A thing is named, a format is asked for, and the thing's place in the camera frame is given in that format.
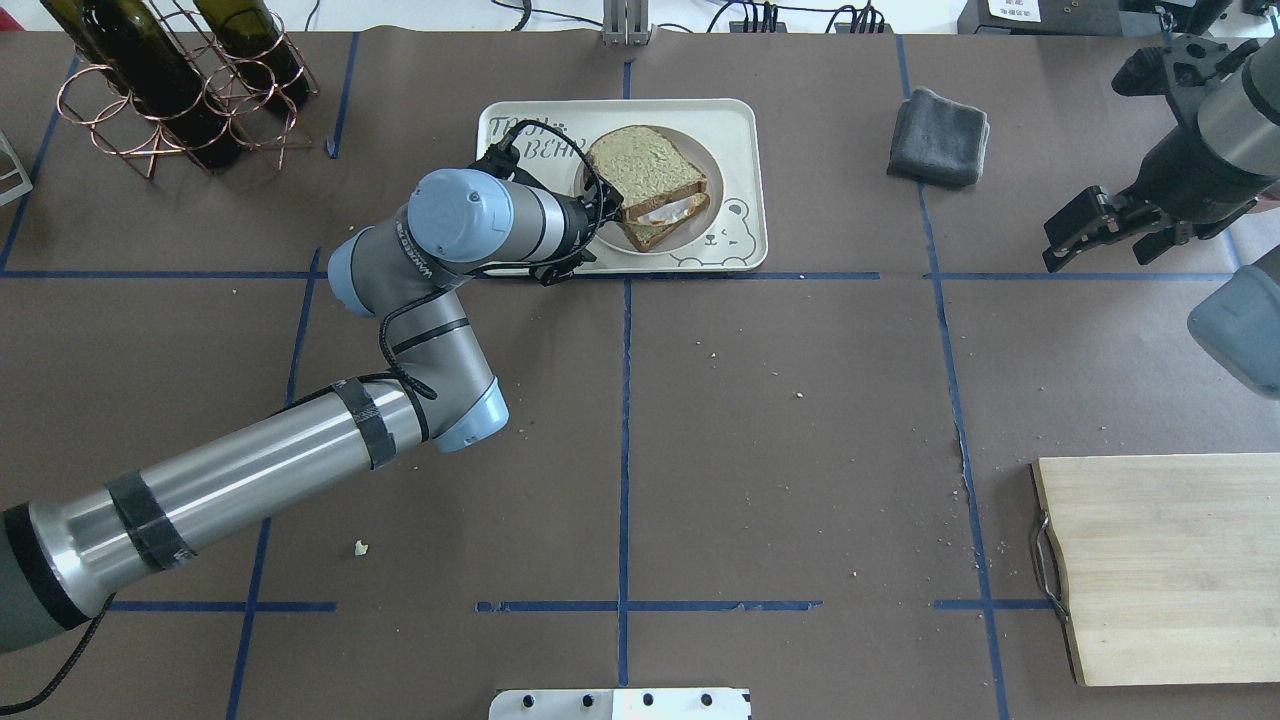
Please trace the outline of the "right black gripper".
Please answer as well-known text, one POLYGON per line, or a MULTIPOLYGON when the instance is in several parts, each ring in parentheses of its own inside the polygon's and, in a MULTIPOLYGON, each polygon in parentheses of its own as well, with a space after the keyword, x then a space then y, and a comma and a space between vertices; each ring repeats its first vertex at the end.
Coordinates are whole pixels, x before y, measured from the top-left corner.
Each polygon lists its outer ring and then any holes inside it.
POLYGON ((1170 249, 1215 237, 1254 208, 1265 190, 1265 173, 1221 159, 1189 129, 1172 129, 1147 152, 1125 192, 1085 187, 1043 224, 1044 268, 1060 272, 1079 254, 1123 240, 1140 202, 1164 218, 1158 231, 1134 243, 1135 260, 1147 266, 1170 249))

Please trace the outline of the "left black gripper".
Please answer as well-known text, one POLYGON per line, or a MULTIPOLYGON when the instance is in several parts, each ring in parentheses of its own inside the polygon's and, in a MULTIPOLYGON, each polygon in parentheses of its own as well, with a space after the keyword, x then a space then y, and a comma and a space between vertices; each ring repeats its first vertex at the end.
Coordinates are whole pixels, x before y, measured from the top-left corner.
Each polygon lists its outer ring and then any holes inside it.
POLYGON ((590 190, 581 197, 559 197, 564 231, 559 242, 559 269, 573 272, 594 260, 586 251, 599 228, 616 217, 616 191, 590 190))

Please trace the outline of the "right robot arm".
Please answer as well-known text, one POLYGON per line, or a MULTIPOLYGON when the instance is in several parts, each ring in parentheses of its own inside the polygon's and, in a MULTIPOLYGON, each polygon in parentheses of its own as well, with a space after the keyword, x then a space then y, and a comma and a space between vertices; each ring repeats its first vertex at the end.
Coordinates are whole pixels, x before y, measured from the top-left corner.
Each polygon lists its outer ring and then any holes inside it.
MULTIPOLYGON (((1162 96, 1174 128, 1112 193, 1091 186, 1044 223, 1048 272, 1101 245, 1133 241, 1148 265, 1170 249, 1210 240, 1277 183, 1277 40, 1236 47, 1183 35, 1134 51, 1112 79, 1126 97, 1162 96)), ((1277 251, 1271 250, 1196 306, 1197 343, 1251 391, 1277 397, 1277 251)))

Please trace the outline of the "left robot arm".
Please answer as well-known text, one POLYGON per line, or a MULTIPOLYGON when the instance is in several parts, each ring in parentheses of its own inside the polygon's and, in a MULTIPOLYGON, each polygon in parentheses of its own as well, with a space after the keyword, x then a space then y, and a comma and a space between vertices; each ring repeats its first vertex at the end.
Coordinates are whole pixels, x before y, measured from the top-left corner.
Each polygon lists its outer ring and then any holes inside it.
POLYGON ((390 218, 328 263, 334 296, 378 319, 387 369, 337 380, 82 498, 8 509, 3 651, 73 630, 128 584, 421 443, 456 452, 495 434, 509 410, 458 287, 489 269, 562 281, 621 200, 594 178, 571 197, 521 170, 426 174, 390 218))

